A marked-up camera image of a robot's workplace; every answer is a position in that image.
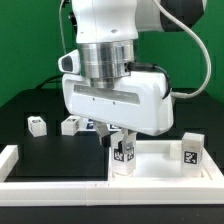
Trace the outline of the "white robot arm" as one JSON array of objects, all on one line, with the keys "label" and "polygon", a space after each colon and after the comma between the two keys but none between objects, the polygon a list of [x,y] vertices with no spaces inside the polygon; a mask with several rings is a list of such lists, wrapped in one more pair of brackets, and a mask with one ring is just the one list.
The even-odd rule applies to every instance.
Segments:
[{"label": "white robot arm", "polygon": [[138,132],[160,135],[173,124],[172,100],[201,93],[174,92],[167,72],[135,55],[144,31],[188,33],[208,51],[191,27],[207,0],[71,0],[77,48],[58,60],[65,105],[94,122],[102,144],[121,157],[134,154]]}]

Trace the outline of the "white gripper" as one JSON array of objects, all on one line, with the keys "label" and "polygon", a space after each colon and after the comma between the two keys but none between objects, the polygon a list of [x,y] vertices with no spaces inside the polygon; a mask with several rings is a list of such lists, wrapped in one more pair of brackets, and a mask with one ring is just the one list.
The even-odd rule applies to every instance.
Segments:
[{"label": "white gripper", "polygon": [[77,50],[61,57],[58,67],[64,73],[63,95],[69,113],[94,120],[103,147],[111,144],[105,123],[122,128],[118,151],[128,160],[134,158],[136,132],[157,136],[173,125],[172,100],[163,73],[132,72],[116,79],[109,89],[90,86],[90,79],[80,73]]}]

